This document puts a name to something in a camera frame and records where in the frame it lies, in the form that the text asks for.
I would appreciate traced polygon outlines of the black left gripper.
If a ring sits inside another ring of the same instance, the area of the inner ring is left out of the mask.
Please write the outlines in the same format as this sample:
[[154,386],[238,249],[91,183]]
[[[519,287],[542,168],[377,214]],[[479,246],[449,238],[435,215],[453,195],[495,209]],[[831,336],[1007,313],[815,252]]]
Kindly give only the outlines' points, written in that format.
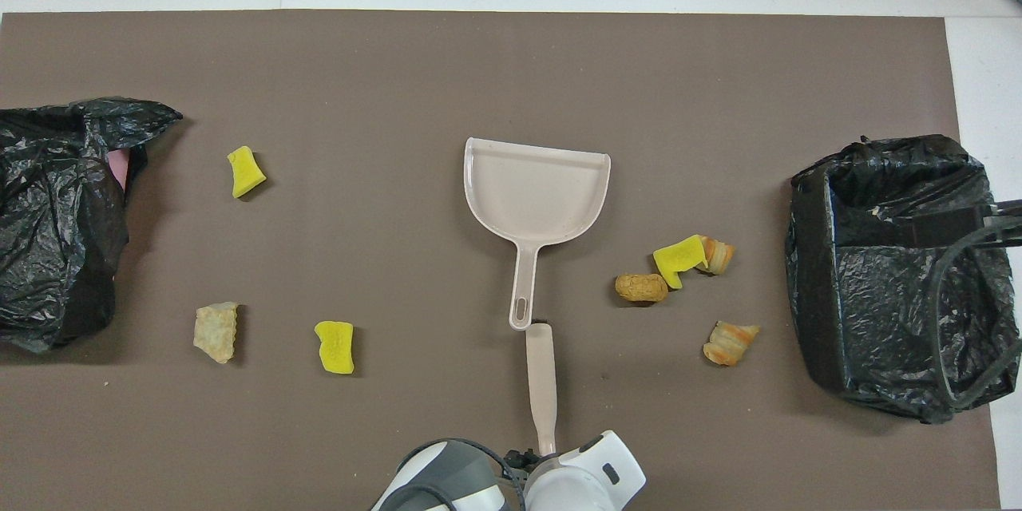
[[536,468],[551,457],[551,454],[543,455],[535,449],[508,450],[503,457],[501,480],[511,486],[526,487]]

